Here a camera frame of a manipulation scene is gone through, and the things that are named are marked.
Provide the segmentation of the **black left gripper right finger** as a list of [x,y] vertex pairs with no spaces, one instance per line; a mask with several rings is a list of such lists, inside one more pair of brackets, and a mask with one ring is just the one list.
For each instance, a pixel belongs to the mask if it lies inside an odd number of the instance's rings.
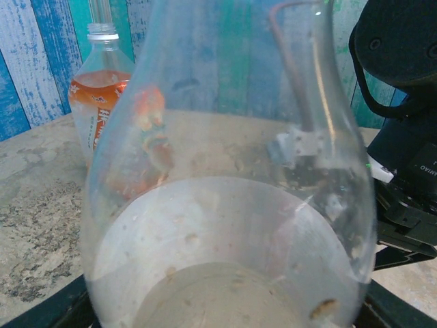
[[437,322],[372,280],[354,326],[356,328],[437,328]]

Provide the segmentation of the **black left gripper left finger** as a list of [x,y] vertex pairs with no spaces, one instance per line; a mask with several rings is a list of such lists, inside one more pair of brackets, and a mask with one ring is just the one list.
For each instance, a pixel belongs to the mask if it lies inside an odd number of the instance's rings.
[[96,315],[83,275],[1,327],[93,327]]

